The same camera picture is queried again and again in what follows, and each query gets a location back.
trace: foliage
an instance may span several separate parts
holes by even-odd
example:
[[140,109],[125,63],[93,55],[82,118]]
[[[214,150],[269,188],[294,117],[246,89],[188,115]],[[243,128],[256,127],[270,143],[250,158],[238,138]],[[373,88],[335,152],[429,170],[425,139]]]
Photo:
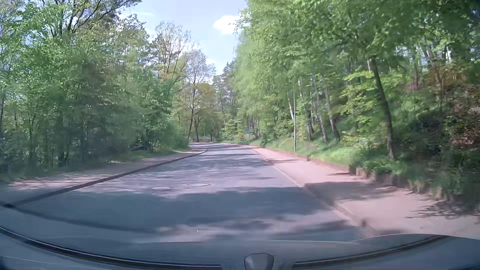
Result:
[[466,194],[479,184],[479,11],[249,0],[232,70],[243,124],[256,119],[264,146],[293,150],[296,133],[302,154]]
[[181,26],[150,38],[135,14],[118,16],[138,2],[0,2],[2,178],[187,146],[178,100],[212,66]]

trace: cloud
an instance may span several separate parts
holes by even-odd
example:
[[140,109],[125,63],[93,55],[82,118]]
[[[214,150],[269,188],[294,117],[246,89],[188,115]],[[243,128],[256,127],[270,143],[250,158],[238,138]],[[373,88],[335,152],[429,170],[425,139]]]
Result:
[[213,24],[213,27],[220,30],[222,34],[233,34],[238,19],[240,16],[224,15]]

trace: blue sky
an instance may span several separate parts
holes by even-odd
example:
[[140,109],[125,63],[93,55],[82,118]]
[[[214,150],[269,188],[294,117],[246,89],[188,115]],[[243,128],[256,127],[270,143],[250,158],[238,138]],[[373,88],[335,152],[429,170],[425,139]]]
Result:
[[192,40],[215,64],[220,74],[227,62],[234,57],[238,34],[232,33],[229,25],[246,7],[245,0],[143,0],[128,8],[122,14],[136,13],[138,19],[146,22],[148,34],[154,33],[161,21],[170,21],[189,30]]

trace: windshield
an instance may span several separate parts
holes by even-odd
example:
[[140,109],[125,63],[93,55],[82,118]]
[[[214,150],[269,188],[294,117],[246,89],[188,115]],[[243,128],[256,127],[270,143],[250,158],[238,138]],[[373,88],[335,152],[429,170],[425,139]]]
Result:
[[129,258],[480,239],[479,10],[0,0],[0,231]]

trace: road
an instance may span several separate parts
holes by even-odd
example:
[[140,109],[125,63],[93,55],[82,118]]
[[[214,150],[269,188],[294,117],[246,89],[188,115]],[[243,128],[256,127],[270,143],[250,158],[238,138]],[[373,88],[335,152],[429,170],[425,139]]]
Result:
[[[56,222],[43,226],[51,233],[63,231],[53,226],[79,224],[116,235],[154,235],[155,242],[362,238],[346,217],[253,150],[222,144],[193,147],[208,151],[22,208]],[[24,221],[9,226],[31,232],[40,228],[27,228]]]

